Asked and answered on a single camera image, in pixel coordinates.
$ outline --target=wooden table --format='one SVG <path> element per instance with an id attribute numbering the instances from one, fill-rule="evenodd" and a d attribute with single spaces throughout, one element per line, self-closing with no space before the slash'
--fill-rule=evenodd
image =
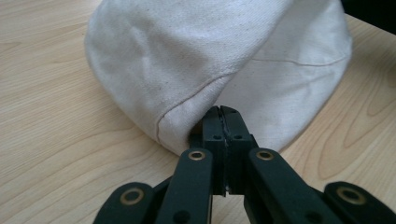
<path id="1" fill-rule="evenodd" d="M 128 120 L 83 48 L 99 0 L 0 1 L 0 223 L 92 223 L 118 186 L 156 185 L 177 156 Z M 354 55 L 282 155 L 311 186 L 344 180 L 396 210 L 396 36 L 347 17 Z M 248 223 L 215 197 L 213 223 Z"/>

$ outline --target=metal rivet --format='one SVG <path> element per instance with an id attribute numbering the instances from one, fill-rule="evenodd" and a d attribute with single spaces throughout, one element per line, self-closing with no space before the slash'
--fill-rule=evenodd
<path id="1" fill-rule="evenodd" d="M 128 195 L 131 194 L 131 193 L 136 193 L 137 196 L 134 197 L 133 199 L 129 199 Z M 142 189 L 139 189 L 139 188 L 127 189 L 120 196 L 120 201 L 124 205 L 134 205 L 134 204 L 139 203 L 140 201 L 142 201 L 144 196 L 145 196 L 145 192 Z"/>
<path id="2" fill-rule="evenodd" d="M 256 153 L 256 156 L 257 156 L 257 158 L 259 158 L 260 160 L 263 160 L 263 161 L 270 161 L 271 159 L 274 158 L 274 155 L 271 152 L 265 151 L 265 150 L 258 151 Z"/>
<path id="3" fill-rule="evenodd" d="M 189 153 L 189 158 L 193 161 L 200 161 L 205 158 L 205 153 L 202 151 L 192 151 Z"/>
<path id="4" fill-rule="evenodd" d="M 337 195 L 348 203 L 362 205 L 366 203 L 366 197 L 353 188 L 338 187 Z"/>

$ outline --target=light wood surface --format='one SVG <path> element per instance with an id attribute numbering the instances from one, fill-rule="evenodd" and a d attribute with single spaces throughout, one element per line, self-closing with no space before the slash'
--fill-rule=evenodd
<path id="1" fill-rule="evenodd" d="M 151 186 L 177 156 L 111 101 L 84 57 L 99 0 L 0 0 L 0 223 L 92 223 L 118 186 Z M 344 180 L 396 210 L 396 36 L 347 17 L 354 56 L 333 97 L 282 155 L 311 186 Z M 215 197 L 213 223 L 248 223 Z"/>

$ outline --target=stitching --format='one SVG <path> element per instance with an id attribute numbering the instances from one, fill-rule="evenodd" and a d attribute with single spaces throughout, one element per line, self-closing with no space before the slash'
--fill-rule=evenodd
<path id="1" fill-rule="evenodd" d="M 207 82 L 205 82 L 200 88 L 197 89 L 197 91 L 195 91 L 191 96 L 187 97 L 186 99 L 183 99 L 182 101 L 176 103 L 175 105 L 171 105 L 169 109 L 165 110 L 165 112 L 160 115 L 160 118 L 157 120 L 156 122 L 156 130 L 155 130 L 155 137 L 157 139 L 157 142 L 161 144 L 161 140 L 160 140 L 160 123 L 163 120 L 163 118 L 166 116 L 166 114 L 168 114 L 170 111 L 172 111 L 173 109 L 175 109 L 176 107 L 183 105 L 184 103 L 186 103 L 187 101 L 189 101 L 191 98 L 193 98 L 194 96 L 196 96 L 199 92 L 201 92 L 205 87 L 207 87 L 208 85 L 212 84 L 213 82 L 223 78 L 223 77 L 227 77 L 230 75 L 234 75 L 236 73 L 229 73 L 229 74 L 224 74 L 221 75 L 220 77 L 216 77 L 214 79 L 209 79 Z"/>

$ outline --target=white cloth bag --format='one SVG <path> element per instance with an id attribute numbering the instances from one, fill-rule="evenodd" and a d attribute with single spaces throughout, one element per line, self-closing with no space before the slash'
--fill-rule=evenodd
<path id="1" fill-rule="evenodd" d="M 350 58 L 338 0 L 104 0 L 92 71 L 146 134 L 180 154 L 214 104 L 280 150 L 319 112 Z"/>

